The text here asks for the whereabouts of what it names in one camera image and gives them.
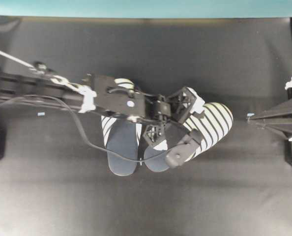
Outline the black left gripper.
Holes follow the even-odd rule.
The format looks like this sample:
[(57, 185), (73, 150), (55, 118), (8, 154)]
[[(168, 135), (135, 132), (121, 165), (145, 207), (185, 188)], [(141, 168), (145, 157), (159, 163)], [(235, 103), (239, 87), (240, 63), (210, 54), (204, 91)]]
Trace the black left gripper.
[(143, 124), (147, 124), (147, 126), (143, 138), (154, 150), (168, 149), (165, 123), (170, 118), (178, 123), (185, 123), (190, 116), (198, 119), (204, 118), (205, 101), (190, 87), (183, 87), (168, 96), (168, 101), (163, 95), (145, 93), (144, 104)]

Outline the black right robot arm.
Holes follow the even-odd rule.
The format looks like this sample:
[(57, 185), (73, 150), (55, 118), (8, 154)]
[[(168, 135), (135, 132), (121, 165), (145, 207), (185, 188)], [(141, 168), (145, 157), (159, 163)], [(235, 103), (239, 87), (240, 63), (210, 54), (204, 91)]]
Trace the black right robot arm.
[[(292, 152), (292, 79), (286, 83), (285, 89), (288, 101), (259, 115), (250, 116), (248, 123), (280, 132), (289, 141)], [(200, 143), (177, 146), (176, 151), (170, 151), (167, 143), (163, 143), (159, 149), (147, 147), (144, 152), (147, 167), (154, 172), (162, 172), (197, 157), (220, 141), (231, 129), (233, 121), (228, 107), (221, 103), (206, 103), (203, 118), (191, 115), (183, 124), (189, 131), (200, 132)]]

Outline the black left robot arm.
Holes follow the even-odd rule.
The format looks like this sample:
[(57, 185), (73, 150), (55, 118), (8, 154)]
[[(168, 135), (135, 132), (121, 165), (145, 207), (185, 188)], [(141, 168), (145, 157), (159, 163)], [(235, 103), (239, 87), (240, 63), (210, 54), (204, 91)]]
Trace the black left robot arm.
[(55, 97), (79, 113), (151, 125), (170, 121), (182, 124), (191, 116), (204, 118), (205, 102), (189, 87), (162, 96), (145, 93), (128, 79), (90, 74), (83, 84), (68, 84), (45, 65), (35, 65), (34, 78), (0, 70), (0, 100), (31, 94), (40, 97), (41, 104), (54, 107), (49, 98)]

